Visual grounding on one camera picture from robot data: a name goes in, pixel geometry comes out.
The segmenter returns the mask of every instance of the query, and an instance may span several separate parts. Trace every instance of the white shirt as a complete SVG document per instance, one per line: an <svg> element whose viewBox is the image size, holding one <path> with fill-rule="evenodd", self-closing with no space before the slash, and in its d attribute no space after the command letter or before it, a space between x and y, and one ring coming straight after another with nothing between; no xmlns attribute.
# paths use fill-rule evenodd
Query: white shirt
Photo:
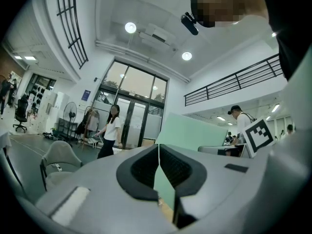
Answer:
<svg viewBox="0 0 312 234"><path fill-rule="evenodd" d="M112 120L107 124L106 132L104 138L106 140L116 140L117 138L117 127L120 128L120 120L119 117L116 117L114 122L111 123Z"/></svg>
<svg viewBox="0 0 312 234"><path fill-rule="evenodd" d="M249 119L249 117L247 115L243 114L243 112L241 112L239 114L239 116L237 117L237 132L241 133L243 131L243 129L251 123L252 122Z"/></svg>

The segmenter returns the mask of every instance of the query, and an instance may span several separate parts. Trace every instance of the ceiling vent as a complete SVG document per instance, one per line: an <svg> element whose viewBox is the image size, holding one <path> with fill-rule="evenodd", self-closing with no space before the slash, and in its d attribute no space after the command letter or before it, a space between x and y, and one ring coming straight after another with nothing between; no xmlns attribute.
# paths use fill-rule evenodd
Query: ceiling vent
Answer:
<svg viewBox="0 0 312 234"><path fill-rule="evenodd" d="M174 35L151 23L148 24L145 33L141 32L139 36L142 43L161 52L168 51L176 40Z"/></svg>

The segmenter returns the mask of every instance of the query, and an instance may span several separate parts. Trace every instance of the black camera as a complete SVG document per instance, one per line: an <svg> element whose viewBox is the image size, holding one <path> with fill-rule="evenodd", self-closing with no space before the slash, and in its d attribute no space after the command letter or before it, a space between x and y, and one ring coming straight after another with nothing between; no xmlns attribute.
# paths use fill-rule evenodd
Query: black camera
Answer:
<svg viewBox="0 0 312 234"><path fill-rule="evenodd" d="M181 23L194 35L198 35L198 29L196 28L196 20L188 13L185 12L181 16Z"/></svg>

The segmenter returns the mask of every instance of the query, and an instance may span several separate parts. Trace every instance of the woman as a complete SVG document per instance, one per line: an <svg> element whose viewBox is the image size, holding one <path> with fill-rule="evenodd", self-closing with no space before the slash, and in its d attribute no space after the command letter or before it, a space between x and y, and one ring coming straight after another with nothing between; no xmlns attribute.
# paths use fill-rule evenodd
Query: woman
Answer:
<svg viewBox="0 0 312 234"><path fill-rule="evenodd" d="M105 132L104 145L101 148L101 151L99 152L97 158L103 158L114 154L113 146L116 138L118 140L119 148L122 149L119 111L120 108L118 105L112 106L106 126L95 135L96 137L98 137Z"/></svg>

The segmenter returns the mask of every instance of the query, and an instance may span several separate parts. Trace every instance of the gray chair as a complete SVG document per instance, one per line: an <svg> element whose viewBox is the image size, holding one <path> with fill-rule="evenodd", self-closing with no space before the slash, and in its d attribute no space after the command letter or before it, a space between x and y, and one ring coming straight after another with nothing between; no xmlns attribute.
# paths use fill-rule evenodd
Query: gray chair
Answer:
<svg viewBox="0 0 312 234"><path fill-rule="evenodd" d="M53 163L67 163L76 167L83 166L81 160L75 155L67 142L61 140L53 142L48 152L42 157L40 163L41 177L46 191L60 184L71 174L71 172L54 172L47 175L45 169Z"/></svg>

